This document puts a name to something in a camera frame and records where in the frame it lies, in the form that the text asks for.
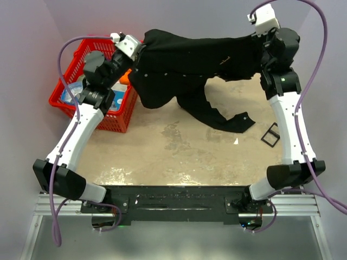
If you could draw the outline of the black button shirt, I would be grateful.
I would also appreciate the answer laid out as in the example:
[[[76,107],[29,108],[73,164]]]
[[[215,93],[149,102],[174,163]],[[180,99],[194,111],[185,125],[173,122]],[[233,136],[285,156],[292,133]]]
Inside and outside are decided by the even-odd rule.
[[[208,79],[250,80],[259,73],[254,36],[191,39],[151,29],[143,45],[128,78],[145,108],[161,108],[176,98],[181,108],[216,130],[243,133],[255,124],[246,112],[226,119],[205,95]]]

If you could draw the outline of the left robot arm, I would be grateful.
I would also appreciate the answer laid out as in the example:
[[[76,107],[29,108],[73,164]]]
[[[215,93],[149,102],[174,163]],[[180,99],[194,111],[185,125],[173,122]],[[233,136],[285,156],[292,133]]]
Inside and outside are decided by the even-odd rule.
[[[107,114],[115,94],[113,85],[130,69],[135,57],[116,50],[110,59],[100,51],[86,55],[83,90],[69,126],[46,159],[37,159],[34,173],[41,189],[71,200],[92,201],[99,212],[112,207],[106,188],[92,184],[76,173],[83,149]]]

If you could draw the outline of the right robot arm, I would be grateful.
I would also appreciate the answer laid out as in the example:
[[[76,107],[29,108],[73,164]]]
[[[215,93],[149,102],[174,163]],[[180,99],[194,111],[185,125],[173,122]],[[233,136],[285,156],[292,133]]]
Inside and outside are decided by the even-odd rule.
[[[300,37],[289,28],[273,28],[263,39],[260,83],[275,114],[282,144],[282,163],[269,166],[266,177],[250,185],[242,198],[249,213],[275,192],[312,181],[326,170],[310,145],[301,106],[301,85],[291,68],[299,49]]]

